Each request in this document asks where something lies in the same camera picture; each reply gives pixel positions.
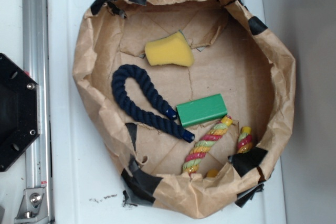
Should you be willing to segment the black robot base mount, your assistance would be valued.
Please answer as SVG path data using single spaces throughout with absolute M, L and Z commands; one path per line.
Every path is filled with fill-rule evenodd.
M 1 172 L 39 136 L 38 84 L 1 54 Z

